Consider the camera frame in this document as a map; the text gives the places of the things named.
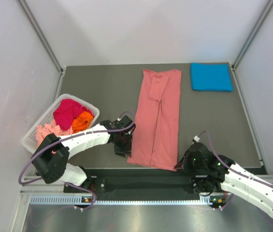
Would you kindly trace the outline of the salmon pink t shirt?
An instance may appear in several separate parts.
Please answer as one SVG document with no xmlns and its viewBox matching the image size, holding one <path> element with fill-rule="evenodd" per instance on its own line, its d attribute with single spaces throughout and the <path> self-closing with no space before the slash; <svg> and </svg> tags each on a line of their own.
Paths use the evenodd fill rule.
<svg viewBox="0 0 273 232">
<path fill-rule="evenodd" d="M 180 70 L 143 70 L 128 163 L 174 170 L 178 158 L 181 77 Z"/>
</svg>

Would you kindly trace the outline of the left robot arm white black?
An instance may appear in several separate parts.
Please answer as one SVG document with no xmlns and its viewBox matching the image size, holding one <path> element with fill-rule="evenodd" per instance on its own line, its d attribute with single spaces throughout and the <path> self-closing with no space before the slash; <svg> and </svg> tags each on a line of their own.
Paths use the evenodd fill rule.
<svg viewBox="0 0 273 232">
<path fill-rule="evenodd" d="M 123 116 L 113 122 L 102 121 L 96 126 L 61 137 L 47 135 L 33 154 L 33 166 L 43 181 L 70 183 L 84 192 L 90 189 L 91 180 L 84 168 L 68 163 L 74 155 L 98 145 L 113 143 L 116 147 L 130 147 L 131 135 L 136 127 L 134 121 Z"/>
</svg>

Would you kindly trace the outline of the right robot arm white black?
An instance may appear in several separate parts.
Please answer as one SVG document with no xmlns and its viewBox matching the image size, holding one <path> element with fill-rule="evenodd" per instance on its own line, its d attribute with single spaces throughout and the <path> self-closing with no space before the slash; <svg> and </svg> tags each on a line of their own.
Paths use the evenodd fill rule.
<svg viewBox="0 0 273 232">
<path fill-rule="evenodd" d="M 226 156 L 210 151 L 203 143 L 193 143 L 174 168 L 189 174 L 202 172 L 206 175 L 205 179 L 196 183 L 196 190 L 229 192 L 273 218 L 273 184 L 248 172 Z"/>
</svg>

